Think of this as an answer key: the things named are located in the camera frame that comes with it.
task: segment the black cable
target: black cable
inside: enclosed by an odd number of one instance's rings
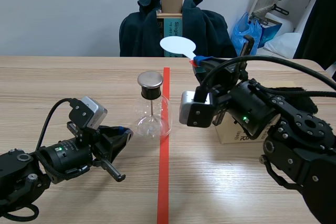
[[[265,91],[270,94],[283,95],[290,97],[334,97],[336,98],[336,92],[326,92],[326,91],[279,91],[270,88],[266,88],[260,84],[256,86],[261,91]]]
[[[54,111],[57,109],[58,106],[60,106],[62,103],[64,102],[71,102],[72,101],[72,98],[64,98],[62,100],[59,100],[58,102],[56,102],[56,104],[51,108],[47,118],[46,118],[46,121],[44,122],[44,125],[43,125],[43,128],[42,128],[42,131],[41,131],[41,135],[40,135],[40,138],[38,139],[38,142],[37,142],[37,146],[36,146],[36,149],[35,151],[37,151],[41,145],[42,145],[42,141],[43,141],[43,137],[44,135],[46,134],[46,130],[47,130],[47,126],[48,126],[48,123],[51,119],[51,116],[52,114],[54,113]]]
[[[223,62],[222,64],[220,64],[219,66],[217,66],[216,68],[214,68],[213,70],[210,71],[210,73],[204,78],[204,80],[201,83],[201,90],[209,90],[211,87],[208,87],[208,82],[210,81],[210,79],[217,74],[219,71],[221,71],[222,69],[234,64],[234,63],[238,63],[241,61],[250,61],[250,60],[261,60],[261,61],[270,61],[270,62],[274,62],[277,64],[281,64],[290,68],[294,68],[296,70],[299,70],[301,72],[304,72],[306,74],[309,74],[317,79],[319,79],[320,81],[324,82],[325,84],[327,84],[329,87],[333,88],[334,90],[336,90],[336,83],[333,82],[332,80],[330,80],[329,78],[325,77],[324,75],[317,73],[316,71],[309,69],[307,67],[304,67],[300,64],[288,61],[288,60],[284,60],[284,59],[280,59],[280,58],[276,58],[276,57],[265,57],[265,56],[241,56],[241,57],[237,57],[237,58],[233,58],[230,60],[227,60],[225,62]]]
[[[62,179],[65,179],[65,180],[69,180],[69,179],[72,179],[72,178],[77,178],[80,175],[82,175],[84,173],[87,173],[90,170],[89,167],[87,167],[86,169],[83,169],[82,171],[80,171],[78,173],[75,173],[75,174],[60,173],[60,172],[56,171],[51,165],[49,165],[47,160],[43,157],[43,155],[39,151],[34,152],[33,155],[35,155],[36,158],[41,162],[41,164],[43,165],[45,170],[50,172],[55,177],[62,178]]]
[[[38,207],[33,204],[27,205],[25,207],[33,211],[34,214],[32,216],[16,216],[16,215],[11,215],[9,213],[1,213],[0,217],[2,216],[8,220],[17,221],[17,222],[28,222],[28,221],[35,220],[38,217],[38,214],[40,213],[38,210]]]

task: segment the clear glass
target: clear glass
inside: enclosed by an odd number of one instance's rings
[[[172,109],[169,100],[161,95],[155,100],[140,97],[134,105],[133,131],[143,137],[167,136],[172,128]]]

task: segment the gray wall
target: gray wall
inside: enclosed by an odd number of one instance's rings
[[[252,2],[204,0],[200,7],[222,14],[231,31]],[[136,11],[137,0],[0,0],[0,55],[118,56],[119,26]]]

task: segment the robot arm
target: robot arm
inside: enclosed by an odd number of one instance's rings
[[[211,123],[221,124],[224,114],[229,113],[251,139],[256,139],[280,115],[279,121],[268,131],[263,144],[264,155],[259,160],[278,185],[302,194],[321,223],[334,223],[336,152],[333,148],[336,142],[332,128],[324,120],[297,110],[280,94],[335,97],[335,93],[272,91],[248,79],[246,62],[230,64],[228,61],[227,67],[219,69],[223,62],[195,57],[194,72],[201,86],[196,92],[183,93],[180,122],[192,127],[209,127]],[[202,89],[203,81],[214,69],[216,74],[208,78],[207,89]],[[293,182],[277,175],[271,164]]]
[[[67,128],[74,138],[41,147],[52,113],[66,101],[72,107]],[[81,101],[63,99],[49,113],[34,152],[25,153],[18,148],[0,155],[0,217],[20,222],[36,219],[39,211],[32,203],[49,188],[50,182],[57,184],[76,178],[88,172],[91,166],[102,167],[116,181],[123,181],[125,175],[121,175],[112,162],[133,132],[120,126],[101,126],[106,114],[107,110],[89,97]],[[46,174],[40,170],[39,162]],[[24,207],[31,209],[34,214],[29,217],[10,214]]]

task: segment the white pillow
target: white pillow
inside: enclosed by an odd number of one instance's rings
[[[300,43],[302,34],[287,33],[265,43],[264,48],[287,59],[292,59]]]

